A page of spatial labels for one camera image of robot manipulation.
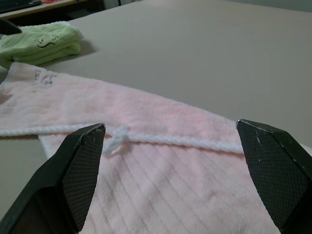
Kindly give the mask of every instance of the black object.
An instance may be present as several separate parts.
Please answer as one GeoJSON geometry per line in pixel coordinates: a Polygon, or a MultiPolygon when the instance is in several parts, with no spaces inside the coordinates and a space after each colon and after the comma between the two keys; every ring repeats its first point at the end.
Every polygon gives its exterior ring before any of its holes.
{"type": "Polygon", "coordinates": [[[68,135],[32,176],[0,222],[0,234],[81,231],[97,183],[105,126],[68,135]]]}
{"type": "Polygon", "coordinates": [[[287,132],[240,119],[250,176],[283,234],[312,234],[312,157],[287,132]]]}
{"type": "Polygon", "coordinates": [[[0,14],[41,4],[40,0],[0,0],[0,14]]]}
{"type": "Polygon", "coordinates": [[[6,19],[0,19],[0,34],[12,35],[17,33],[21,33],[20,28],[6,19]]]}

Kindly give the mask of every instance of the green cloth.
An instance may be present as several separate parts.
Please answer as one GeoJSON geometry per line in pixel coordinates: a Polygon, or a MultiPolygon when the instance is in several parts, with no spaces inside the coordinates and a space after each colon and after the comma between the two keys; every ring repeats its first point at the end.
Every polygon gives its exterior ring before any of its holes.
{"type": "Polygon", "coordinates": [[[80,53],[81,33],[67,22],[26,26],[20,29],[20,34],[2,36],[0,66],[9,69],[14,61],[40,65],[80,53]]]}

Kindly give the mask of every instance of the textured gripper pad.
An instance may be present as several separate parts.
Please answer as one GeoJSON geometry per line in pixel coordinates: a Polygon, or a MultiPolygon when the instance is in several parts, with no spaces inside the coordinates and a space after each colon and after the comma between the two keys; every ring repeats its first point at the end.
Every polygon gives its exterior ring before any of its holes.
{"type": "Polygon", "coordinates": [[[270,132],[242,124],[239,129],[250,176],[273,222],[283,228],[310,182],[270,132]]]}
{"type": "Polygon", "coordinates": [[[77,227],[82,230],[98,177],[104,129],[96,129],[81,140],[62,180],[63,192],[77,227]]]}

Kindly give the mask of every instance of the table surface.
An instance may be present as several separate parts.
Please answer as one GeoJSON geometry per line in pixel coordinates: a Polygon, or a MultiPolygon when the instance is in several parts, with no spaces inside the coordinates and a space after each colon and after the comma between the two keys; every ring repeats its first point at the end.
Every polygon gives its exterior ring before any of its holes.
{"type": "Polygon", "coordinates": [[[33,14],[37,12],[51,10],[54,8],[68,6],[68,5],[72,5],[76,3],[78,3],[77,0],[62,0],[62,1],[57,1],[54,3],[50,3],[50,4],[41,4],[39,6],[34,6],[34,7],[25,8],[25,9],[20,9],[17,11],[10,11],[6,13],[2,13],[0,14],[0,18],[11,19],[11,18],[25,16],[25,15],[29,15],[29,14],[33,14]]]}
{"type": "MultiPolygon", "coordinates": [[[[144,0],[72,21],[81,55],[43,67],[264,122],[311,146],[311,21],[225,0],[144,0]]],[[[0,155],[1,217],[45,156],[36,137],[1,139],[0,155]]]]}

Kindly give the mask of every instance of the pink towel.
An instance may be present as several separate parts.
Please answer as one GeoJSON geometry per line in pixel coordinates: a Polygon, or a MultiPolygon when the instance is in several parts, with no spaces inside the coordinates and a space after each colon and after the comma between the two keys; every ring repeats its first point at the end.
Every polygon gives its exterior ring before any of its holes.
{"type": "Polygon", "coordinates": [[[68,133],[106,124],[81,233],[279,233],[250,178],[233,121],[22,63],[12,65],[0,89],[0,136],[37,134],[48,157],[68,133]]]}

